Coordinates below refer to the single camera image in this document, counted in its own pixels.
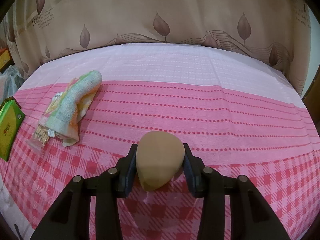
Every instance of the beige curtain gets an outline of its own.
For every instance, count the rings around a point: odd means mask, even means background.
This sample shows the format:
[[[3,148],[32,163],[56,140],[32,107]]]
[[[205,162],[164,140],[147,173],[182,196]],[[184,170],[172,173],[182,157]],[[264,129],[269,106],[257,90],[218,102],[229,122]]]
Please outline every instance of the beige curtain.
[[[7,48],[6,36],[4,34],[3,22],[0,22],[0,50]]]
[[[300,94],[310,56],[302,0],[16,0],[0,27],[0,46],[25,77],[86,49],[167,42],[254,57],[281,70]]]

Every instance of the label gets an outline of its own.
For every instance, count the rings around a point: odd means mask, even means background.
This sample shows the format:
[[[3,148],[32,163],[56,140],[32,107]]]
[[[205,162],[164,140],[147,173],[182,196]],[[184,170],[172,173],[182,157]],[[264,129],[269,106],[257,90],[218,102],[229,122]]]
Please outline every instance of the label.
[[[16,126],[16,115],[12,105],[7,109],[4,106],[0,120],[0,157],[5,161],[8,161],[9,158],[10,149],[17,131]]]
[[[49,129],[49,130],[48,130],[48,135],[49,135],[50,137],[53,137],[53,138],[54,138],[54,130]]]

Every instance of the bed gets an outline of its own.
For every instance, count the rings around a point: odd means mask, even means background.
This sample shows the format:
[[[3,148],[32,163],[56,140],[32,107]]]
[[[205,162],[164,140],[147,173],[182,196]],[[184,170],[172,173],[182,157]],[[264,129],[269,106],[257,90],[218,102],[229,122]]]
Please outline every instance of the bed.
[[[72,78],[99,70],[103,81],[79,125],[80,141],[50,139],[39,155],[26,140],[51,98]],[[8,162],[0,160],[0,211],[19,239],[34,229],[75,175],[99,175],[148,131],[166,131],[221,174],[247,175],[293,240],[320,210],[320,138],[283,74],[253,58],[193,45],[137,43],[48,62],[15,94],[26,117]],[[225,239],[230,239],[226,199]],[[95,239],[91,201],[90,237]],[[196,239],[202,200],[183,173],[154,192],[136,179],[118,199],[124,239]]]

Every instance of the pink tablecloth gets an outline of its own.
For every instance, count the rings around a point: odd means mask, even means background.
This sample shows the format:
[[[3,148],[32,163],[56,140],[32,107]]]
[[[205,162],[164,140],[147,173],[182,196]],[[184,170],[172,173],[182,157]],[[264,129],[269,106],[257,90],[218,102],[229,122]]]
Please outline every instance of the pink tablecloth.
[[[15,95],[26,118],[9,162],[0,161],[0,175],[33,229],[74,175],[100,174],[153,130],[176,135],[223,175],[247,175],[292,239],[310,226],[320,208],[320,139],[305,108],[220,85],[103,78],[81,120],[80,142],[64,148],[50,139],[41,156],[26,139],[67,83],[26,88]],[[202,200],[188,192],[183,174],[155,192],[144,192],[136,180],[118,206],[124,239],[196,239]],[[95,239],[94,198],[90,223]],[[225,233],[230,239],[229,204]]]

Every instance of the plastic bag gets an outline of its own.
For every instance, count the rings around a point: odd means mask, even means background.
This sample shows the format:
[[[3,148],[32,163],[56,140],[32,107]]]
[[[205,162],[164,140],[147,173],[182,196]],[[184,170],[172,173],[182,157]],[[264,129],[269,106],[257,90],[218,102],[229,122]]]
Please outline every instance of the plastic bag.
[[[44,116],[49,116],[55,110],[60,102],[61,95],[62,92],[57,93],[51,99],[50,104],[48,105],[46,111],[44,111],[43,113]],[[44,146],[48,142],[50,137],[55,137],[55,132],[38,123],[38,126],[36,127],[31,138],[27,140],[27,143],[31,148],[33,148],[35,153],[41,154],[43,153]]]
[[[0,73],[0,104],[4,99],[13,96],[24,82],[16,65],[10,65]]]

